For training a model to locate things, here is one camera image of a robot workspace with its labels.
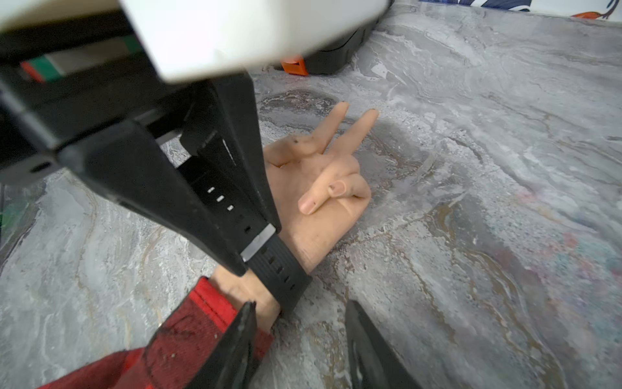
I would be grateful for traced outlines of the red black plaid sleeve forearm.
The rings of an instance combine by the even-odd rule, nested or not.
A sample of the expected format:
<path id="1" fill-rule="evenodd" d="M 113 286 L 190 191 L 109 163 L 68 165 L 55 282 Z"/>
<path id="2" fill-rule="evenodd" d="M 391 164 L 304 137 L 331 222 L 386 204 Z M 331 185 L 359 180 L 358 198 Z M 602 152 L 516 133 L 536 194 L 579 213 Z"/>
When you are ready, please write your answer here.
<path id="1" fill-rule="evenodd" d="M 244 296 L 255 293 L 260 294 L 258 328 L 243 376 L 248 387 L 274 340 L 271 327 L 280 306 L 257 280 L 244 287 L 208 277 L 199 279 L 146 346 L 112 353 L 47 383 L 47 387 L 186 388 L 193 379 L 207 376 L 204 366 L 236 319 Z"/>

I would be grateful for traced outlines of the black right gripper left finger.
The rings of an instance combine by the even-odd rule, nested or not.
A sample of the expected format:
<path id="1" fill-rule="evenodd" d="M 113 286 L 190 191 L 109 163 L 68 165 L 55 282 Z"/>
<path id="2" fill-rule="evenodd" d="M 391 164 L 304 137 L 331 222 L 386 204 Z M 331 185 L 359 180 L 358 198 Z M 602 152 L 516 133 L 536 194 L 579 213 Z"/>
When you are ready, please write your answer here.
<path id="1" fill-rule="evenodd" d="M 257 318 L 255 302 L 246 302 L 188 389 L 249 387 L 257 367 L 254 356 Z"/>

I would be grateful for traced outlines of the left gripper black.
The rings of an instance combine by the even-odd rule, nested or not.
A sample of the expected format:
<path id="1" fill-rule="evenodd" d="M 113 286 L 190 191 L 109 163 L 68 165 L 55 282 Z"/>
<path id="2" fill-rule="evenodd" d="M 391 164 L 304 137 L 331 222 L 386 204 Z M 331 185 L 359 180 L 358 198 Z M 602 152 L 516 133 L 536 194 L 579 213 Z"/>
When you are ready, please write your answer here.
<path id="1" fill-rule="evenodd" d="M 224 173 L 280 231 L 254 83 L 246 72 L 223 75 L 318 50 L 378 20 L 389 6 L 4 1 L 1 181 L 35 182 L 58 169 L 58 153 L 99 196 L 179 233 L 240 277 L 247 267 L 233 240 L 143 126 L 123 121 L 90 134 L 185 82 L 222 76 L 192 84 L 181 145 Z"/>

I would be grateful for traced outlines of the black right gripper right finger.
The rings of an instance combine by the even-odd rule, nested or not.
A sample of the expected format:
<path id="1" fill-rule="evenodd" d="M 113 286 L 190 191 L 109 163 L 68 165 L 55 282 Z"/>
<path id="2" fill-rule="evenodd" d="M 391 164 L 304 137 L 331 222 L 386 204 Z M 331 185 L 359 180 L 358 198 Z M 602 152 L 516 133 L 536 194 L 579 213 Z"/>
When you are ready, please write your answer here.
<path id="1" fill-rule="evenodd" d="M 422 388 L 358 301 L 348 301 L 345 324 L 352 388 Z"/>

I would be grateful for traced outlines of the mannequin hand peace sign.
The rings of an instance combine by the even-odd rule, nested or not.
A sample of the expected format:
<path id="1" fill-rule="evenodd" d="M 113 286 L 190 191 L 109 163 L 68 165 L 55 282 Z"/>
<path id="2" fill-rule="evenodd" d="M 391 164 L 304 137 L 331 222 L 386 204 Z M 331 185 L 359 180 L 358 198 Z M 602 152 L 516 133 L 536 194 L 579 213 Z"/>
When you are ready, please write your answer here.
<path id="1" fill-rule="evenodd" d="M 366 111 L 338 135 L 349 105 L 338 103 L 310 135 L 290 135 L 263 149 L 282 230 L 280 238 L 311 274 L 361 218 L 371 200 L 354 156 L 377 121 Z"/>

